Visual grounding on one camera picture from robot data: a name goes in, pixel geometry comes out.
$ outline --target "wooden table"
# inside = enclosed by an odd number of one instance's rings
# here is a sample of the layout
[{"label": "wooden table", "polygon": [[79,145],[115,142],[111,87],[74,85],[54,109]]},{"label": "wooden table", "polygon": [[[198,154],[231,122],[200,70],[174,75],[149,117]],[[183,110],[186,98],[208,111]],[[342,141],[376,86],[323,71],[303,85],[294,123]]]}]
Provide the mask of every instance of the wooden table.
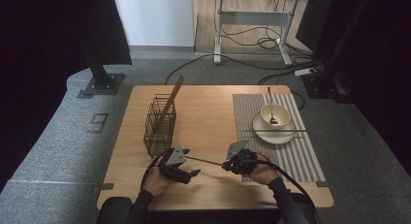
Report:
[{"label": "wooden table", "polygon": [[221,27],[222,24],[239,25],[263,25],[263,26],[283,26],[280,39],[277,39],[278,48],[286,65],[292,64],[290,55],[285,46],[288,32],[290,31],[296,7],[299,0],[293,0],[293,5],[289,12],[226,12],[223,11],[223,0],[219,0],[217,15],[217,36],[214,45],[214,63],[221,62]]},{"label": "wooden table", "polygon": [[[107,170],[97,207],[109,197],[128,197],[135,201],[146,167],[151,162],[143,143],[144,124],[155,94],[171,94],[173,85],[134,87]],[[177,113],[174,146],[190,148],[189,156],[214,162],[226,161],[228,146],[237,142],[233,94],[264,94],[261,85],[183,85],[176,98]],[[272,86],[272,93],[290,94],[287,86]],[[187,159],[180,167],[190,172],[201,169],[189,184],[173,184],[151,204],[153,210],[276,208],[272,191],[255,182],[241,182],[241,176],[218,166]],[[292,191],[298,191],[286,183]],[[301,182],[318,208],[331,207],[328,187]]]}]

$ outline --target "spoon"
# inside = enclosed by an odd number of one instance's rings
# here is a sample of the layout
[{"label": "spoon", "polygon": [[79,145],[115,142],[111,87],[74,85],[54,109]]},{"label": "spoon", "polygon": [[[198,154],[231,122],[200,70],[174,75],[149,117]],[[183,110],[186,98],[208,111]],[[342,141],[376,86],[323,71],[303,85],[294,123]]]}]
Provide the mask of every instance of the spoon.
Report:
[{"label": "spoon", "polygon": [[272,126],[277,126],[278,125],[278,121],[274,118],[274,116],[272,115],[272,98],[271,98],[271,89],[269,89],[269,106],[271,109],[271,118],[269,119],[269,124]]}]

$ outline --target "desk leg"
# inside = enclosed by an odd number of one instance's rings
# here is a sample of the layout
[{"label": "desk leg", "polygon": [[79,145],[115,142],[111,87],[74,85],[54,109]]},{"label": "desk leg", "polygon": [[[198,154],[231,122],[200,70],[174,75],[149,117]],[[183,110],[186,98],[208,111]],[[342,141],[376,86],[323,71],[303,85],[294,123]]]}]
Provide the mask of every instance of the desk leg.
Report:
[{"label": "desk leg", "polygon": [[219,6],[217,10],[217,37],[215,37],[214,43],[214,64],[221,63],[221,15],[223,13],[223,0],[219,0],[218,5]]},{"label": "desk leg", "polygon": [[285,46],[285,42],[287,40],[288,32],[290,31],[291,23],[293,22],[293,17],[296,12],[296,7],[298,3],[299,3],[299,0],[293,0],[293,7],[291,11],[288,13],[287,23],[284,26],[284,30],[281,35],[281,38],[276,40],[278,43],[278,48],[280,49],[281,55],[286,65],[293,64],[293,62],[291,61],[290,55],[288,54],[287,47]]}]

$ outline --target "human hand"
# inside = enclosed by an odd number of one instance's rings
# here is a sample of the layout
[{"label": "human hand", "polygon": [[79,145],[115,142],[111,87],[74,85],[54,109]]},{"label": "human hand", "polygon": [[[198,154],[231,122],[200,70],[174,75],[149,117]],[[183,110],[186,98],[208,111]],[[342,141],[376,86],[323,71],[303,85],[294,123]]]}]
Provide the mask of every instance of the human hand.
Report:
[{"label": "human hand", "polygon": [[[257,160],[268,161],[267,158],[263,157],[260,154],[257,154]],[[257,164],[251,174],[242,176],[250,177],[260,184],[267,185],[278,177],[278,172],[269,165]]]},{"label": "human hand", "polygon": [[145,180],[142,189],[146,190],[147,192],[151,193],[154,197],[162,194],[166,189],[174,183],[174,181],[164,177],[160,173],[160,169],[158,168],[158,164],[161,162],[160,157],[154,167],[150,169],[148,173],[148,177]]}]

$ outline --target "wooden floor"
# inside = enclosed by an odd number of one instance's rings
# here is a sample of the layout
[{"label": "wooden floor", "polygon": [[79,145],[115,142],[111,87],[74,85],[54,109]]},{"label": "wooden floor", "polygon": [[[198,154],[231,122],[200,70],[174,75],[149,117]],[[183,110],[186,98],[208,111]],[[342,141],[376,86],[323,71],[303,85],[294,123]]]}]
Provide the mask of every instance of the wooden floor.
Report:
[{"label": "wooden floor", "polygon": [[[218,0],[197,0],[198,22],[196,31],[196,46],[195,51],[198,53],[213,53],[214,39],[216,36],[216,6]],[[300,0],[296,9],[296,14],[293,19],[287,43],[305,50],[309,50],[299,40],[296,39],[296,33],[300,20],[308,0]],[[251,11],[251,12],[273,12],[277,10],[287,12],[291,7],[293,0],[224,0],[224,11]],[[266,42],[263,48],[256,46],[259,39],[280,38],[281,27],[270,26],[266,30],[265,26],[244,26],[244,25],[223,25],[222,36],[227,36],[235,40],[230,40],[226,37],[222,38],[222,53],[240,53],[240,54],[274,54],[278,55],[279,50],[266,49],[275,46],[274,42]]]}]

